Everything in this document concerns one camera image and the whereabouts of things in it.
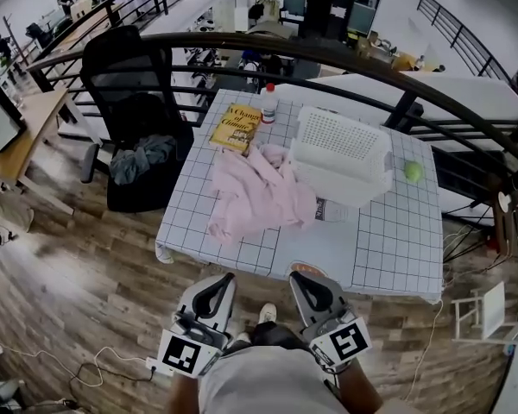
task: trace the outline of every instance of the wooden floor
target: wooden floor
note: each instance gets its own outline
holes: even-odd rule
[[[184,255],[175,255],[176,262],[169,266],[157,261],[154,240],[163,212],[124,215],[108,211],[105,178],[97,174],[90,185],[78,181],[79,162],[87,146],[56,137],[50,145],[39,147],[28,176],[47,186],[75,213],[65,215],[25,193],[24,200],[36,210],[33,228],[0,248],[0,342],[25,352],[47,350],[74,372],[104,346],[112,346],[125,357],[155,356],[161,330],[169,327],[183,290],[197,279],[224,270]],[[457,227],[446,230],[455,232]],[[452,269],[447,278],[483,269],[494,258],[485,248],[477,250],[445,266],[446,273]],[[433,344],[409,399],[419,409],[487,412],[507,359],[500,347],[450,341],[449,300],[501,279],[507,284],[508,312],[515,319],[518,264],[512,260],[484,274],[457,276],[445,290]],[[278,306],[280,322],[299,328],[287,283],[247,273],[237,273],[237,281],[233,333],[255,323],[267,301]],[[366,373],[384,398],[404,398],[439,304],[354,294],[349,300],[366,319],[375,344],[361,358]],[[144,366],[120,362],[107,351],[99,362],[136,378],[149,376]],[[75,381],[71,396],[70,376],[54,360],[9,352],[0,356],[0,375],[24,380],[22,393],[29,403],[75,397],[92,412],[166,412],[169,381],[160,375],[149,383],[135,383],[106,374],[104,384],[93,388]],[[99,382],[90,371],[81,378]]]

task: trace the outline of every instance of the yellow book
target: yellow book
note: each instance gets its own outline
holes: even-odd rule
[[[209,142],[245,154],[262,119],[258,109],[241,104],[231,104],[221,118]]]

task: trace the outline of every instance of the white plastic basket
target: white plastic basket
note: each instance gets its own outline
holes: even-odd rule
[[[312,107],[301,109],[298,121],[290,164],[317,197],[362,207],[391,189],[393,155],[386,132]]]

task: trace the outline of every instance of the pink cloth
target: pink cloth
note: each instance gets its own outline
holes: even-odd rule
[[[223,151],[215,159],[212,188],[221,194],[208,227],[223,244],[260,230],[314,222],[316,195],[296,181],[284,147],[251,146],[247,158]]]

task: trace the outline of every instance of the metal railing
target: metal railing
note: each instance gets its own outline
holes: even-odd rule
[[[83,47],[86,42],[104,31],[122,26],[135,24],[140,30],[146,28],[157,16],[168,15],[168,11],[180,0],[105,0],[84,14],[42,50],[36,61],[57,53],[65,53]],[[48,81],[53,82],[52,87],[59,78],[68,75],[74,66],[80,64],[78,60],[71,61],[68,66],[50,66],[44,71],[44,76],[51,76]],[[71,78],[67,87],[71,87],[76,81]]]
[[[420,0],[416,9],[449,41],[474,75],[510,83],[510,76],[489,49],[446,8],[435,0]]]
[[[463,146],[467,147],[471,151],[479,155],[480,159],[483,160],[485,167],[490,169],[483,169],[480,166],[468,164],[471,166],[471,170],[478,171],[482,175],[488,175],[494,173],[503,182],[510,179],[512,176],[518,176],[518,171],[514,172],[511,170],[502,159],[496,158],[494,154],[481,149],[479,146],[474,144],[473,138],[466,135],[465,132],[460,130],[454,130],[452,127],[456,127],[457,124],[462,124],[463,129],[468,132],[474,131],[479,135],[479,138],[485,140],[492,140],[501,146],[505,151],[511,153],[516,159],[518,159],[518,146],[516,146],[501,130],[495,126],[499,125],[499,122],[492,124],[489,121],[484,120],[478,114],[469,110],[462,104],[458,103],[454,99],[447,95],[433,89],[428,85],[424,85],[421,82],[410,78],[409,76],[400,72],[395,72],[389,69],[384,64],[376,63],[373,60],[359,59],[356,55],[347,51],[336,51],[322,47],[314,47],[296,43],[294,41],[278,40],[271,37],[263,37],[257,35],[247,34],[220,34],[220,33],[176,33],[176,34],[156,34],[143,36],[142,39],[150,44],[150,46],[157,47],[172,47],[172,48],[223,48],[231,50],[253,50],[258,53],[273,53],[277,55],[283,55],[287,57],[293,57],[299,60],[312,61],[321,65],[334,66],[342,70],[361,74],[366,78],[372,78],[380,81],[384,84],[394,86],[395,88],[403,90],[401,100],[397,105],[391,105],[371,97],[366,97],[347,91],[344,89],[332,87],[329,85],[323,85],[318,82],[310,80],[304,80],[300,78],[293,78],[285,75],[270,74],[264,72],[253,72],[245,71],[237,68],[227,67],[214,67],[214,66],[173,66],[174,72],[207,72],[210,74],[218,75],[231,75],[241,78],[259,78],[260,80],[267,80],[274,83],[283,83],[288,85],[294,85],[298,87],[307,88],[310,90],[321,91],[326,94],[333,96],[342,97],[348,100],[359,102],[361,104],[367,104],[374,109],[382,110],[389,113],[388,120],[385,125],[390,129],[396,129],[405,134],[413,135],[412,128],[423,127],[430,130],[430,133],[436,134],[436,136],[442,137],[449,141],[455,141]],[[41,60],[34,63],[29,71],[44,91],[51,91],[51,83],[46,77],[44,77],[42,71],[49,68],[50,66],[57,66],[59,64],[66,64],[74,60],[80,60],[82,58],[83,51],[70,51],[54,57],[49,57],[45,60]],[[134,72],[137,71],[149,71],[150,68],[126,68],[116,69],[116,72]],[[53,81],[61,81],[70,78],[77,78],[79,75],[76,72],[63,75],[58,78],[53,78]],[[138,90],[138,91],[158,91],[159,86],[150,87],[119,87],[112,86],[109,88],[101,88],[101,90],[120,91],[120,90]],[[85,87],[78,87],[69,89],[73,94],[83,93],[86,91]],[[195,88],[195,87],[181,87],[173,86],[173,92],[179,93],[193,93],[193,94],[204,94],[214,96],[216,90],[206,88]],[[429,121],[426,118],[422,118],[415,112],[416,102],[427,101],[443,110],[455,116],[458,120],[445,121]],[[84,106],[95,106],[92,101],[79,102],[78,105]],[[178,106],[180,111],[194,111],[205,114],[207,108],[205,106]],[[86,116],[100,116],[96,113],[85,113]],[[198,127],[201,124],[200,121],[193,123],[193,126]],[[465,161],[454,156],[452,153],[444,152],[446,156],[452,160],[455,160],[457,164],[466,164]],[[487,197],[483,201],[489,200],[489,190],[487,190]]]

